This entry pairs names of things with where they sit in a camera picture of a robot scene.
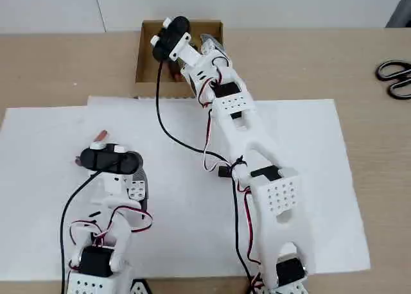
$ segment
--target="red and white wire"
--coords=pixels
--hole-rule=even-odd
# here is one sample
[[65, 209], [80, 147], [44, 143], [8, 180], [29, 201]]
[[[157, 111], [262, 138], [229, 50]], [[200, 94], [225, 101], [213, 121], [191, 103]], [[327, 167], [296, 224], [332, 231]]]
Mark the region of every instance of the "red and white wire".
[[113, 210], [113, 212], [112, 212], [112, 214], [111, 214], [111, 217], [110, 217], [109, 224], [107, 225], [107, 229], [106, 229], [105, 231], [101, 232], [100, 234], [98, 234], [98, 235], [96, 236], [96, 239], [104, 238], [105, 235], [106, 235], [108, 232], [110, 232], [110, 229], [111, 229], [111, 226], [112, 226], [112, 222], [113, 222], [113, 217], [114, 217], [114, 215], [117, 213], [117, 211], [118, 211], [118, 210], [121, 210], [121, 209], [126, 209], [126, 210], [129, 210], [129, 211], [137, 212], [137, 213], [140, 214], [141, 216], [146, 216], [146, 217], [148, 217], [148, 218], [150, 219], [150, 223], [149, 223], [147, 226], [145, 226], [145, 227], [141, 227], [141, 228], [131, 228], [131, 232], [132, 232], [132, 233], [143, 232], [143, 231], [148, 230], [149, 228], [151, 228], [151, 226], [153, 225], [153, 216], [152, 216], [149, 212], [146, 212], [146, 211], [144, 211], [144, 210], [142, 210], [142, 209], [138, 209], [137, 207], [132, 207], [132, 206], [128, 206], [128, 205], [120, 205], [120, 206], [117, 206], [117, 207]]
[[203, 168], [208, 171], [208, 172], [212, 172], [215, 170], [215, 168], [217, 167], [217, 165], [219, 164], [225, 164], [228, 167], [231, 167], [231, 165], [224, 160], [218, 160], [216, 161], [211, 168], [207, 168], [207, 164], [206, 164], [206, 156], [207, 156], [207, 148], [210, 144], [210, 140], [211, 140], [211, 110], [208, 113], [208, 122], [207, 122], [207, 132], [205, 135], [205, 145], [204, 145], [204, 151], [203, 151]]
[[247, 201], [247, 196], [251, 195], [251, 190], [248, 190], [244, 194], [244, 208], [245, 208], [245, 214], [247, 216], [247, 223], [249, 224], [249, 248], [247, 250], [247, 258], [249, 259], [250, 262], [256, 263], [258, 265], [261, 265], [261, 262], [258, 260], [255, 260], [251, 258], [250, 254], [252, 251], [252, 243], [254, 240], [254, 233], [252, 230], [252, 220], [251, 220], [251, 214], [250, 214], [250, 208], [249, 208], [249, 203]]
[[74, 240], [73, 232], [71, 231], [71, 227], [72, 227], [74, 224], [82, 224], [82, 225], [84, 225], [84, 226], [87, 225], [87, 226], [92, 226], [92, 227], [94, 227], [96, 230], [98, 230], [98, 232], [90, 231], [90, 233], [95, 234], [94, 237], [100, 235], [100, 234], [103, 232], [102, 229], [98, 226], [97, 223], [94, 223], [94, 222], [91, 222], [91, 221], [88, 221], [88, 220], [75, 220], [75, 221], [73, 221], [73, 222], [70, 224], [70, 228], [69, 228], [70, 238], [71, 238], [71, 241], [73, 242], [74, 245], [76, 245], [76, 241]]

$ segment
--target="robotic arm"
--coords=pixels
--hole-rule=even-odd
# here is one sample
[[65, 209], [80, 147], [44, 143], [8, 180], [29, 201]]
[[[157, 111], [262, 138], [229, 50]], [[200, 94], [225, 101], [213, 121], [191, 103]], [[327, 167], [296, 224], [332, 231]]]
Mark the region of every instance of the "robotic arm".
[[123, 146], [96, 141], [79, 161], [91, 175], [103, 172], [88, 215], [70, 226], [74, 252], [67, 293], [151, 293], [144, 280], [132, 279], [132, 268], [125, 259], [132, 234], [152, 224], [143, 158]]
[[[301, 281], [315, 270], [315, 261], [301, 177], [266, 133], [247, 86], [222, 47], [207, 39], [199, 53], [190, 45], [189, 31], [185, 17], [166, 19], [151, 40], [153, 55], [160, 62], [183, 61], [182, 75], [199, 104], [212, 108], [211, 117], [228, 144], [231, 166], [226, 172], [240, 186], [250, 187], [258, 218], [259, 270], [265, 289], [269, 293], [304, 293]], [[247, 165], [250, 150], [261, 154], [270, 165], [251, 171]], [[297, 252], [280, 256], [286, 243], [293, 243]]]

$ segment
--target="light wooden surface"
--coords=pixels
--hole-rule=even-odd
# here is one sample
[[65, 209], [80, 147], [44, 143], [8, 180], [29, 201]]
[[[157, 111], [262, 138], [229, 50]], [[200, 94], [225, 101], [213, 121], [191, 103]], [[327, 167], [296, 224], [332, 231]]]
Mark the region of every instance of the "light wooden surface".
[[[138, 38], [0, 36], [0, 116], [6, 107], [83, 105], [90, 94], [152, 95], [154, 84], [134, 83]], [[410, 292], [411, 101], [390, 99], [373, 71], [388, 58], [411, 60], [411, 30], [226, 30], [224, 41], [255, 99], [336, 101], [372, 269], [310, 277], [310, 293]], [[177, 89], [162, 84], [165, 96]], [[243, 293], [245, 281], [172, 279], [150, 286], [156, 294], [234, 294]], [[59, 285], [0, 282], [0, 293], [59, 293]]]

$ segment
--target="brown cardboard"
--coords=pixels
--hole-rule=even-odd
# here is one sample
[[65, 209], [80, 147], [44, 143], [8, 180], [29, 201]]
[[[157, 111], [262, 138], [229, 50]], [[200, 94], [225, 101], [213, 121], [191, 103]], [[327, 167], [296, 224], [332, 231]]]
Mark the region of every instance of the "brown cardboard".
[[[223, 24], [221, 21], [210, 20], [193, 20], [191, 24], [191, 41], [200, 49], [200, 34], [211, 34], [216, 40], [223, 44]], [[139, 54], [137, 58], [136, 83], [157, 81], [159, 68], [158, 61], [152, 55], [151, 38], [157, 34], [162, 27], [162, 21], [143, 21], [141, 25], [141, 36], [139, 42]], [[161, 73], [161, 82], [175, 82], [172, 78], [168, 66], [163, 65]], [[181, 80], [181, 90], [186, 96], [192, 96], [191, 90], [185, 80]]]

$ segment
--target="scissors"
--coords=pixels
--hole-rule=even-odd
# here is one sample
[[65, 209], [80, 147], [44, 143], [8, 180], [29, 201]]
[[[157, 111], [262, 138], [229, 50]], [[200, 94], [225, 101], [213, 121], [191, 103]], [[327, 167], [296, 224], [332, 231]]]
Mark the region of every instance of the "scissors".
[[[402, 67], [402, 70], [396, 71], [392, 74], [384, 74], [383, 70], [388, 66]], [[398, 80], [396, 83], [393, 83], [387, 88], [387, 93], [392, 98], [411, 99], [411, 94], [400, 94], [396, 91], [400, 87], [404, 87], [408, 84], [411, 85], [411, 63], [399, 60], [386, 61], [377, 67], [375, 70], [375, 76], [379, 79], [379, 81]]]

